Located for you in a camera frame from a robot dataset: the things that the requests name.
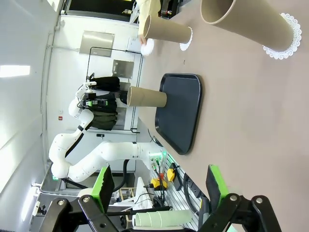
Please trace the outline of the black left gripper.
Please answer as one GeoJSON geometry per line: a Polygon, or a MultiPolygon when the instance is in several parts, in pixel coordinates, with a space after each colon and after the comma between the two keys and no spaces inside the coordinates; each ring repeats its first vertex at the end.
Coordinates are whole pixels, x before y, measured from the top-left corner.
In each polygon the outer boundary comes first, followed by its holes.
{"type": "Polygon", "coordinates": [[[83,107],[92,107],[95,104],[97,107],[105,107],[108,105],[108,100],[105,99],[97,99],[96,100],[96,93],[94,92],[89,92],[89,93],[85,93],[85,95],[83,96],[83,107]]]}

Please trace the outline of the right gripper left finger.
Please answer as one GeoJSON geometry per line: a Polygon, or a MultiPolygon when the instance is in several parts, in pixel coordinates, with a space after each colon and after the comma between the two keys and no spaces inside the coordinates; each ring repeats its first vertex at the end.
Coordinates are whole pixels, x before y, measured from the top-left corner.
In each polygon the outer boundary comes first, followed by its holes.
{"type": "Polygon", "coordinates": [[[93,232],[117,232],[107,211],[114,190],[110,167],[103,168],[94,193],[84,194],[70,202],[55,198],[47,210],[48,232],[75,232],[80,225],[89,225],[93,232]]]}

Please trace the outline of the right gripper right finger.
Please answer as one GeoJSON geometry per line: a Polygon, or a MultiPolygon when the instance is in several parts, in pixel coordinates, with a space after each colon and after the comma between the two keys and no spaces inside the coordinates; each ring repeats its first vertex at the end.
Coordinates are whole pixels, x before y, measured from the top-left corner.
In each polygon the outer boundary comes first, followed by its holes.
{"type": "Polygon", "coordinates": [[[268,197],[257,195],[248,200],[230,193],[218,166],[208,166],[206,187],[211,213],[200,232],[226,232],[232,224],[241,225],[246,232],[281,231],[268,197]]]}

